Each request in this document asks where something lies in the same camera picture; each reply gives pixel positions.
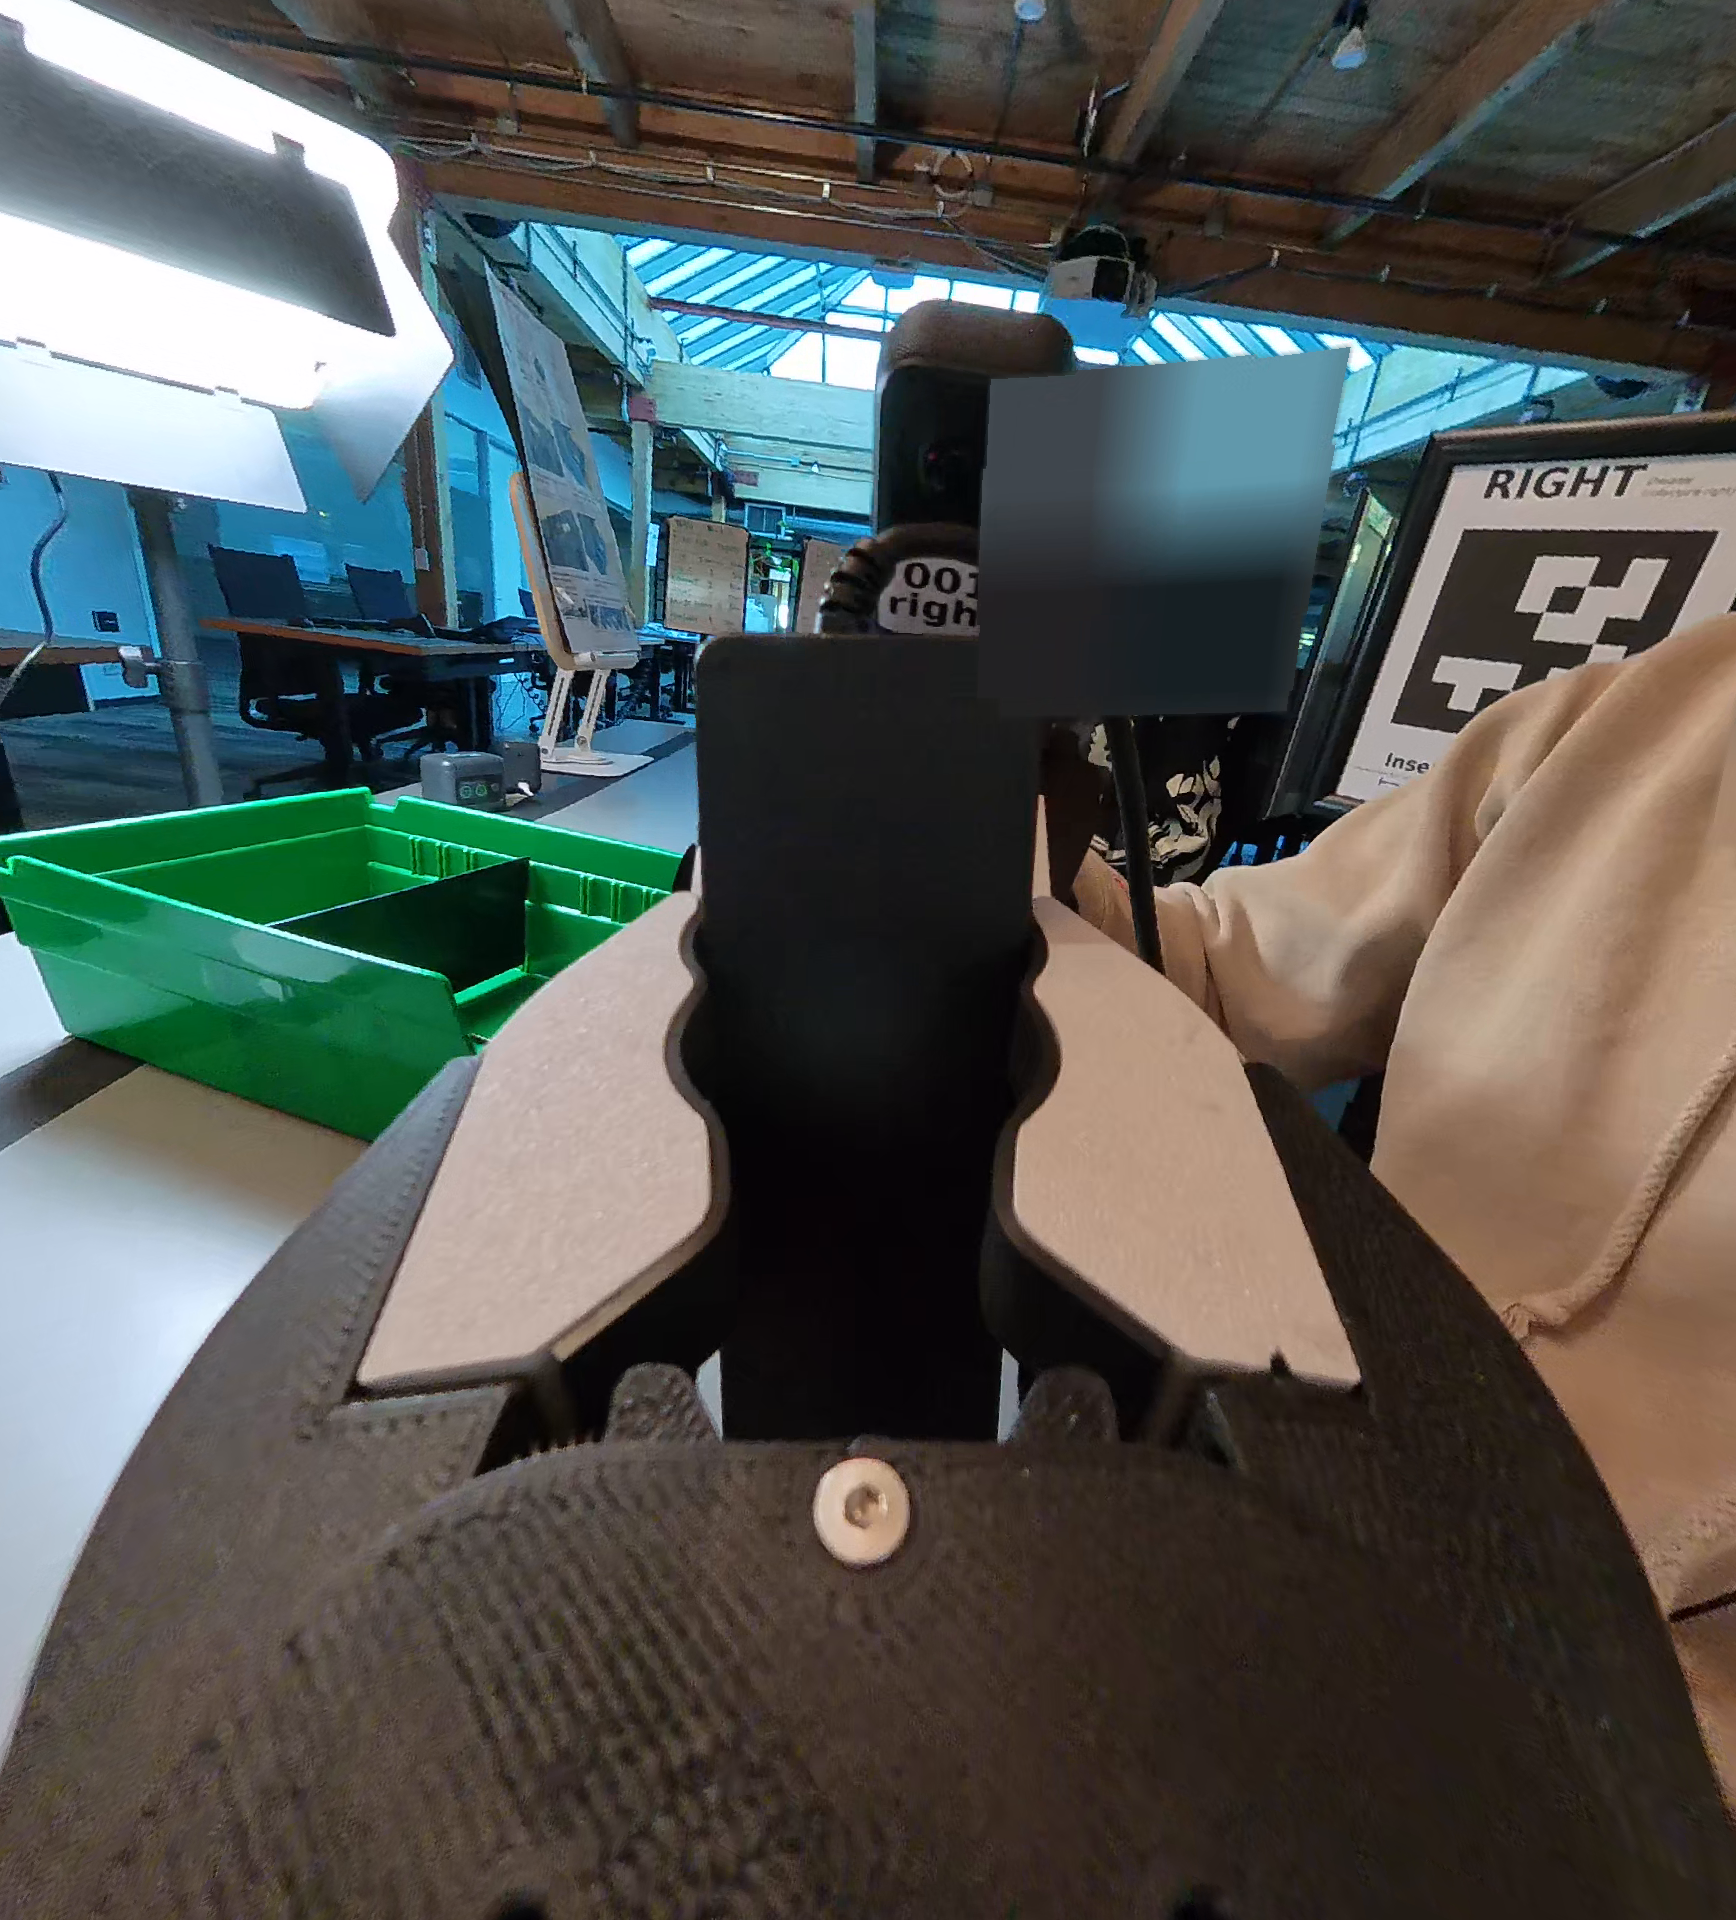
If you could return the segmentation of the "grey light stand pole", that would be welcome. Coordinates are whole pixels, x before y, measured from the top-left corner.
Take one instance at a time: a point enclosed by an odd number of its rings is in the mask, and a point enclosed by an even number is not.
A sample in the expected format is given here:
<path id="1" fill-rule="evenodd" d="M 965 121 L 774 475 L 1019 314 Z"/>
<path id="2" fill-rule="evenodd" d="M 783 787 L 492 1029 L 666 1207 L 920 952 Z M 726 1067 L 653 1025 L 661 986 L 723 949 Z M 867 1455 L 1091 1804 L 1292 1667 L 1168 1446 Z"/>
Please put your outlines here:
<path id="1" fill-rule="evenodd" d="M 126 499 L 156 620 L 160 699 L 175 733 L 185 798 L 190 807 L 220 806 L 226 801 L 226 785 L 212 725 L 206 662 L 177 545 L 177 502 L 170 494 L 148 488 L 126 488 Z"/>

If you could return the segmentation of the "green plastic bin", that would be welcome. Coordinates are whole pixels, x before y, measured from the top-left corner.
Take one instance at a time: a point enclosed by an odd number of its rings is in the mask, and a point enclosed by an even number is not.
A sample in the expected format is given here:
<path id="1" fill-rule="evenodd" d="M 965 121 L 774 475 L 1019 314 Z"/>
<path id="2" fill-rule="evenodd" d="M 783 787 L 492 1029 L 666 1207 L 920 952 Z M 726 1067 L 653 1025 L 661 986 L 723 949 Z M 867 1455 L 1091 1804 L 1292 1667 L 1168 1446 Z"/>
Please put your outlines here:
<path id="1" fill-rule="evenodd" d="M 461 993 L 279 929 L 506 857 L 532 863 L 524 965 Z M 680 868 L 556 822 L 346 787 L 0 833 L 0 903 L 74 1038 L 377 1140 Z"/>

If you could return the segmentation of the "black bin divider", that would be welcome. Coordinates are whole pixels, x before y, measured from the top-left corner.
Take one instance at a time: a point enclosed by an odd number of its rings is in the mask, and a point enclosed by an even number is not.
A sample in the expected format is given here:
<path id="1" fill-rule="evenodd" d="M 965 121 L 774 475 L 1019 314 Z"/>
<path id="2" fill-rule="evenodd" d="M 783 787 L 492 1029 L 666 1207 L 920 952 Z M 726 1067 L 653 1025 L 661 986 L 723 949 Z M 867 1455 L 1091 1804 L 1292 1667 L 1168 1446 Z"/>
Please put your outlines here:
<path id="1" fill-rule="evenodd" d="M 532 863 L 505 857 L 458 876 L 294 916 L 281 932 L 346 947 L 447 980 L 452 993 L 483 988 L 527 960 Z"/>

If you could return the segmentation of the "wooden instruction clipboard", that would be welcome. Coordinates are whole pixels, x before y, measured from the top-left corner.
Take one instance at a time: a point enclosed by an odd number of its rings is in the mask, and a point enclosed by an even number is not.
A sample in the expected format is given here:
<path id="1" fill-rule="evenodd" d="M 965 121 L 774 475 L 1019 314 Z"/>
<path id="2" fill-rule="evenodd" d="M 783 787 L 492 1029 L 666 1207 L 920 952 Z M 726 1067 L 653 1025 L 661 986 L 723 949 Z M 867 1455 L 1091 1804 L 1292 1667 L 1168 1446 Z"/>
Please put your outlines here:
<path id="1" fill-rule="evenodd" d="M 624 569 L 564 340 L 486 268 L 521 448 L 513 499 L 544 644 L 576 670 L 641 660 Z"/>

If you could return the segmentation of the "person's beige hoodie torso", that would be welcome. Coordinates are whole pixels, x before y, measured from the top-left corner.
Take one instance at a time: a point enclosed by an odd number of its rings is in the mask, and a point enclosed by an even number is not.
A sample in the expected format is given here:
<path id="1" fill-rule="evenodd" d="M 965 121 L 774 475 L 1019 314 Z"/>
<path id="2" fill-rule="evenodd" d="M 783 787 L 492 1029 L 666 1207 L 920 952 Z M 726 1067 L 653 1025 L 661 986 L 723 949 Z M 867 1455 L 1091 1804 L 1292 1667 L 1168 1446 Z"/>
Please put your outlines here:
<path id="1" fill-rule="evenodd" d="M 1736 616 L 1488 708 L 1271 872 L 1376 1163 L 1550 1384 L 1736 1811 Z"/>

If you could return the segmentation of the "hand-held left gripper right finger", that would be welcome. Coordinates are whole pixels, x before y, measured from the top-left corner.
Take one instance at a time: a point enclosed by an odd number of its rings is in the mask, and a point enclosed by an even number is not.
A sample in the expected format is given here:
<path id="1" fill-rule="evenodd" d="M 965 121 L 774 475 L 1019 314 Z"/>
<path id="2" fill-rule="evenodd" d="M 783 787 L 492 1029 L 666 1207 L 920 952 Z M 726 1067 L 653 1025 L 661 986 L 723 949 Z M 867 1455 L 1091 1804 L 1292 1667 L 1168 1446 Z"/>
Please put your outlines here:
<path id="1" fill-rule="evenodd" d="M 1165 972 L 1030 906 L 1015 1111 L 980 1304 L 1042 1373 L 1265 1377 L 1347 1391 L 1358 1355 L 1235 1043 Z"/>

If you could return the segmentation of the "black seven-port usb hub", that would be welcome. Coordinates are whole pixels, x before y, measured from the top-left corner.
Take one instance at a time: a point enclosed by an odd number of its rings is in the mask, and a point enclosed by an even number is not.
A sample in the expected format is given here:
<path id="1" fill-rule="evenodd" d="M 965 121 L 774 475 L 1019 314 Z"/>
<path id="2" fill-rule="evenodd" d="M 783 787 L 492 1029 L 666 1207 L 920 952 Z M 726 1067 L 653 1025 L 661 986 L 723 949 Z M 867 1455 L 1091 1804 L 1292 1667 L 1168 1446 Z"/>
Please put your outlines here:
<path id="1" fill-rule="evenodd" d="M 976 667 L 929 635 L 717 635 L 698 662 L 684 1055 L 730 1150 L 730 1437 L 998 1430 L 980 1261 L 1041 749 Z"/>

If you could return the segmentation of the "white studio light panel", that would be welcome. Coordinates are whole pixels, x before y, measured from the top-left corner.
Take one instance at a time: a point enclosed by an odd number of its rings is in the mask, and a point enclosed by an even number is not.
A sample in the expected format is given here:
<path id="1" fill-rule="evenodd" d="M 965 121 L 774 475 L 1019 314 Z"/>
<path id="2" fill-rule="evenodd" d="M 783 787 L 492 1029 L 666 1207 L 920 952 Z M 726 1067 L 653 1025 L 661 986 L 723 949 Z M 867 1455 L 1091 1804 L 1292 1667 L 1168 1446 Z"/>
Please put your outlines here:
<path id="1" fill-rule="evenodd" d="M 363 132 L 81 3 L 0 3 L 0 466 L 289 513 L 369 495 L 452 353 Z"/>

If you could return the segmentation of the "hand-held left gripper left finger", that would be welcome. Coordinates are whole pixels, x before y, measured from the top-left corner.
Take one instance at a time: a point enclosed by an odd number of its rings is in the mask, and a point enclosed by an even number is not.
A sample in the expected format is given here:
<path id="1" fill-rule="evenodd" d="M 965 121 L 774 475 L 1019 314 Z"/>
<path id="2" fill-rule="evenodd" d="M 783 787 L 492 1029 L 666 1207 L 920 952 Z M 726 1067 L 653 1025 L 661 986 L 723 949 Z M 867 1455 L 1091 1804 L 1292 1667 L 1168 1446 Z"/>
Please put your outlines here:
<path id="1" fill-rule="evenodd" d="M 602 1422 L 692 1375 L 738 1294 L 733 1150 L 687 1059 L 707 1006 L 680 889 L 543 986 L 480 1053 L 355 1371 L 369 1399 L 509 1385 Z"/>

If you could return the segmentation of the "framed black-white marker sign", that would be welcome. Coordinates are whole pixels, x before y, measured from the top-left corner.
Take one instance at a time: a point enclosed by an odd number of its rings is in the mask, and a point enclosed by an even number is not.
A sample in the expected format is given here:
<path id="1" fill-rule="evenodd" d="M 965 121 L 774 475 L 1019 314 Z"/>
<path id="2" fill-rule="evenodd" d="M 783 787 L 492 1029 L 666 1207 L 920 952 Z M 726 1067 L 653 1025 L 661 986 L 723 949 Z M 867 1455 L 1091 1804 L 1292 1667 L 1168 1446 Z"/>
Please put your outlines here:
<path id="1" fill-rule="evenodd" d="M 1371 498 L 1300 697 L 1241 822 L 1333 818 L 1420 778 L 1484 708 L 1736 609 L 1736 408 L 1429 438 Z"/>

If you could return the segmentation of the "small grey power station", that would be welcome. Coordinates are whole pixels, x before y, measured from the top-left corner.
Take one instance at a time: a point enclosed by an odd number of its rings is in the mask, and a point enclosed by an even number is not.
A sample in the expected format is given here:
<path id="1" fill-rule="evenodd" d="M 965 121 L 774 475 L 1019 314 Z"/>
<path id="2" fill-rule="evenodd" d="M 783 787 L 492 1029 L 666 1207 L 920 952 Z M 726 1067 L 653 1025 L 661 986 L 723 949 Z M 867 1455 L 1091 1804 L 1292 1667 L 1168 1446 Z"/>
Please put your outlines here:
<path id="1" fill-rule="evenodd" d="M 503 739 L 490 749 L 430 749 L 419 757 L 419 795 L 480 811 L 532 801 L 543 783 L 540 743 Z"/>

